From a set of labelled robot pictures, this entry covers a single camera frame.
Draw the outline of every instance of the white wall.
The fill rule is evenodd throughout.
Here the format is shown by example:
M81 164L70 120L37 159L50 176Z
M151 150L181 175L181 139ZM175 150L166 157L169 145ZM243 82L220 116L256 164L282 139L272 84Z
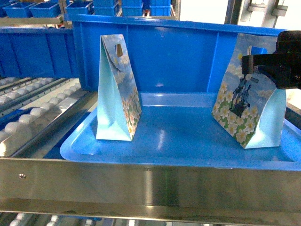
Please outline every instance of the white wall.
M224 24L228 0L181 0L180 20Z
M285 16L279 16L275 28L301 30L301 0L285 0Z

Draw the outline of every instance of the blue crate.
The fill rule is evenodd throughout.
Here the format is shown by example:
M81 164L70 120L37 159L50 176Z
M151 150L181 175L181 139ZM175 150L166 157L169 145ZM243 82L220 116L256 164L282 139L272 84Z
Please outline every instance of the blue crate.
M93 14L93 2L75 1L66 7L68 14Z
M142 0L122 0L122 7L139 7L142 4Z
M119 12L118 3L114 7L96 7L94 6L95 15L101 16L116 16Z
M93 0L95 7L114 7L118 3L118 0Z
M170 16L170 6L150 6L151 16Z
M61 14L59 4L55 2L42 2L31 6L29 10L33 17L57 17Z
M35 2L18 2L4 7L6 14L11 18L32 17L29 7L36 5Z
M170 0L150 0L151 6L170 6Z
M142 0L143 9L150 9L150 0Z
M123 16L142 16L142 13L143 13L143 3L139 7L122 6Z
M9 6L10 3L2 3L0 4L0 17L6 17L6 11L4 10L4 7Z
M0 6L8 6L10 4L16 3L17 0L0 0Z
M278 36L279 29L131 17L67 15L80 82L98 90L100 35L123 34L139 91L217 92L238 33Z
M0 46L0 74L3 77L79 76L71 29L2 27Z

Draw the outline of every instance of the floral gift bag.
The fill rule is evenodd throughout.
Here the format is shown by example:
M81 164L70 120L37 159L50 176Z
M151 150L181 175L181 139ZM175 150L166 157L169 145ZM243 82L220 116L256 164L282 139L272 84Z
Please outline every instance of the floral gift bag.
M123 35L103 35L96 139L131 141L141 115L137 86Z
M263 74L242 74L241 58L273 53L277 37L239 34L212 115L243 148L279 146L285 90Z

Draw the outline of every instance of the screw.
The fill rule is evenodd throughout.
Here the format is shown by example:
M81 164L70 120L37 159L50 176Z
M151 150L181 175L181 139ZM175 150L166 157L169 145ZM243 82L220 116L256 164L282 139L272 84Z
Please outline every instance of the screw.
M299 74L295 75L295 79L296 79L297 81L300 81L300 80L301 80L301 75L299 75Z
M19 173L19 178L20 178L20 179L25 179L25 178L26 178L26 175L23 174L23 173Z

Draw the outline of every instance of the metal rail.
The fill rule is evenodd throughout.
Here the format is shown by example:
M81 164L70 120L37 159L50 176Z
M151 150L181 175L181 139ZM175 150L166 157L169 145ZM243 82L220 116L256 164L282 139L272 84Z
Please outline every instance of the metal rail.
M8 158L0 159L0 178L1 211L241 225L301 222L301 172Z

